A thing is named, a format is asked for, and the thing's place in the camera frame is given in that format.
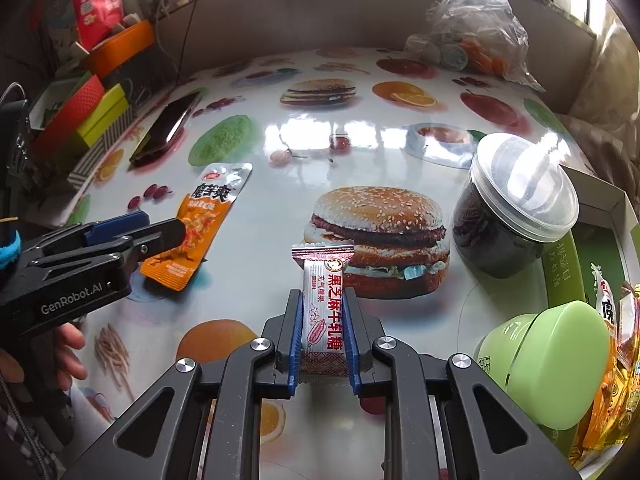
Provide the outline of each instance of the finger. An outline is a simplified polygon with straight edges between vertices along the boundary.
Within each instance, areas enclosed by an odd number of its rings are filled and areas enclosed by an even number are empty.
[[[58,380],[58,386],[63,392],[69,391],[71,389],[71,374],[69,372],[65,372],[64,370],[56,370],[56,379]]]
[[[56,341],[59,344],[71,346],[79,350],[84,347],[84,336],[71,323],[65,323],[56,328]]]
[[[0,372],[8,383],[21,383],[24,380],[24,371],[13,357],[0,348]]]
[[[56,359],[58,361],[58,366],[69,372],[76,379],[84,380],[86,379],[86,368],[82,366],[82,363],[73,353],[71,348],[68,346],[59,346],[56,348]]]

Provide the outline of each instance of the green lid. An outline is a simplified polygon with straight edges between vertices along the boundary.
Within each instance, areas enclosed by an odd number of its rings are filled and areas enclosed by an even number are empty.
[[[542,312],[522,342],[506,390],[539,424],[567,430],[589,409],[609,355],[609,331],[594,308],[572,301]]]

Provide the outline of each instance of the plastic jar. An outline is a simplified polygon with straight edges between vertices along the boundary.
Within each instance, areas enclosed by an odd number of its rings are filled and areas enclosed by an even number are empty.
[[[511,134],[483,137],[452,220],[462,257],[494,278],[508,278],[542,256],[578,219],[569,177],[538,144]]]

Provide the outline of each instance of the cable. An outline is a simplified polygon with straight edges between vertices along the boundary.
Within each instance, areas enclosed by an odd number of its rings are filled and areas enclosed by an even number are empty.
[[[24,88],[22,88],[22,85],[17,81],[14,81],[6,88],[6,90],[0,96],[0,107],[2,107],[2,103],[4,103],[4,100],[9,95],[9,92],[14,88],[17,88],[20,90],[20,92],[22,93],[23,99],[27,98],[27,94],[25,93]],[[15,405],[14,398],[12,397],[11,392],[9,391],[9,387],[6,385],[6,382],[4,381],[4,377],[2,376],[1,371],[0,371],[0,386],[2,386],[2,390],[4,391],[4,394],[7,400],[9,401],[9,405],[11,406],[11,409],[14,412],[15,420],[18,421],[20,428],[22,428],[22,431],[24,432],[24,437],[27,439],[27,442],[31,446],[31,449],[33,450],[33,453],[36,456],[36,459],[38,460],[38,465],[40,466],[44,479],[52,480],[51,476],[49,475],[49,469],[45,466],[44,457],[40,452],[40,448],[36,446],[36,443],[33,437],[31,436],[31,431],[29,431],[29,428],[24,423],[24,420],[22,419],[22,415],[20,414],[18,407]]]
[[[0,56],[4,57],[9,61],[13,61],[15,64],[21,65],[27,68],[28,70],[31,70],[32,72],[35,72],[43,79],[45,78],[45,75],[38,68],[33,66],[31,63],[27,63],[26,61],[18,59],[17,57],[14,57],[11,54],[6,53],[4,50],[0,50]]]
[[[303,44],[302,44],[302,41],[300,41],[300,37],[298,36],[298,31],[296,30],[296,26],[293,19],[293,13],[291,12],[292,6],[289,0],[283,0],[283,1],[284,1],[284,7],[287,10],[287,21],[289,22],[289,28],[291,29],[293,36],[296,38],[296,41],[298,42],[298,48],[302,50]]]
[[[2,103],[4,103],[4,100],[6,99],[7,95],[9,95],[9,92],[11,90],[13,90],[14,88],[18,88],[20,89],[20,92],[22,93],[22,98],[26,99],[27,98],[27,94],[24,91],[24,88],[22,88],[22,85],[20,83],[18,83],[17,81],[14,81],[13,83],[11,83],[6,90],[4,91],[4,93],[2,94],[2,96],[0,96],[0,107],[2,107]]]
[[[20,428],[22,428],[22,431],[24,432],[24,437],[27,439],[27,442],[31,446],[31,449],[33,450],[33,453],[36,456],[36,459],[38,460],[38,465],[40,466],[42,475],[44,476],[44,480],[53,480],[49,475],[49,469],[46,467],[44,463],[44,457],[40,452],[40,448],[36,446],[36,443],[33,437],[31,436],[31,431],[29,431],[29,428],[24,423],[24,420],[22,419],[22,415],[20,414],[20,411],[18,411],[18,407],[15,405],[14,398],[12,397],[11,392],[9,391],[9,387],[6,385],[6,382],[4,381],[2,372],[0,372],[0,386],[2,386],[2,390],[4,391],[4,394],[6,395],[6,398],[9,401],[9,405],[11,406],[11,409],[14,412],[15,420],[18,421]]]
[[[171,64],[174,66],[174,69],[178,70],[178,64],[176,63],[175,59],[164,49],[164,46],[162,46],[162,43],[160,41],[160,27],[159,27],[160,10],[164,12],[164,15],[166,16],[167,20],[169,20],[170,18],[169,12],[166,10],[166,4],[164,0],[159,0],[158,6],[156,7],[156,43],[158,44],[158,47],[160,48],[162,53],[169,58],[169,60],[171,61]]]
[[[184,60],[184,51],[187,47],[187,38],[189,37],[189,30],[191,29],[191,22],[193,21],[193,15],[196,12],[196,5],[198,4],[198,0],[193,0],[193,8],[191,9],[191,15],[189,16],[189,21],[187,22],[187,30],[184,33],[184,41],[182,42],[182,49],[180,50],[180,61],[178,62],[178,75],[175,79],[175,85],[178,86],[180,82],[180,72],[182,71],[182,62]]]

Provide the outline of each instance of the blue gripper pad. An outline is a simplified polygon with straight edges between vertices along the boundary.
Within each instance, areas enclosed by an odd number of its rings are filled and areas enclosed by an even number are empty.
[[[87,234],[84,240],[88,246],[111,242],[114,238],[149,225],[149,215],[144,211],[136,211],[126,215],[98,222]]]
[[[14,241],[5,247],[0,247],[0,270],[18,259],[21,247],[22,241],[20,240],[20,234],[16,231]]]
[[[353,389],[353,395],[360,393],[360,361],[358,354],[358,344],[356,336],[353,333],[353,324],[351,323],[351,313],[349,312],[349,303],[347,297],[342,295],[342,338],[344,339],[344,355],[347,360],[347,374],[349,382]]]
[[[291,347],[289,348],[289,395],[296,394],[298,378],[300,376],[300,354],[302,354],[302,322],[304,312],[302,306],[302,292],[298,295],[298,306],[296,307],[296,323],[293,326],[291,335]]]

